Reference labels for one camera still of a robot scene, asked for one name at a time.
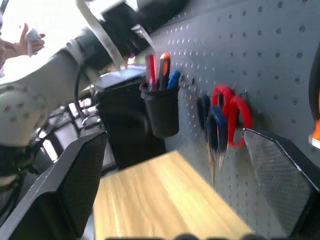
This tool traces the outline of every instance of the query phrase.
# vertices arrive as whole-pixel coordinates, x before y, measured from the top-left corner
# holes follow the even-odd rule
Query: blue pen
[[[168,87],[166,89],[171,89],[177,86],[179,83],[180,76],[181,76],[180,71],[174,71],[170,77],[170,80],[168,82]]]

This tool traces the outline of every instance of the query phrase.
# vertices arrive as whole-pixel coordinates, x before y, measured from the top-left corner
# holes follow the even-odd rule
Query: red-handled scissors
[[[213,91],[212,105],[218,105],[228,121],[228,145],[231,147],[242,147],[245,140],[234,143],[238,113],[243,119],[243,127],[251,129],[253,127],[250,109],[246,102],[240,97],[235,96],[233,90],[227,86],[216,87]]]

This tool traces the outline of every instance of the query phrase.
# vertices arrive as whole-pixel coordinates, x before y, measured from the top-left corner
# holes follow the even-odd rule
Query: wooden tabletop
[[[177,151],[102,179],[93,214],[96,240],[182,233],[239,240],[252,232]]]

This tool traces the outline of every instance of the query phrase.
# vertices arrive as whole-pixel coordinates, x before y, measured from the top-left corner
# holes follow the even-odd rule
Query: blue-handled scissors
[[[211,106],[207,117],[208,160],[211,165],[213,187],[216,184],[216,167],[221,169],[228,146],[228,121],[222,109]]]

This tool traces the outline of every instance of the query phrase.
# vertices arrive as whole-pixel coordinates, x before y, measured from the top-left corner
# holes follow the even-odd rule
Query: person
[[[29,30],[29,26],[25,23],[23,31],[20,36],[19,42],[10,43],[0,38],[0,71],[3,71],[3,66],[6,60],[16,58],[23,55],[28,55],[28,42],[25,40],[25,36]],[[32,42],[33,54],[37,55],[38,52],[45,47],[45,41],[43,39]]]

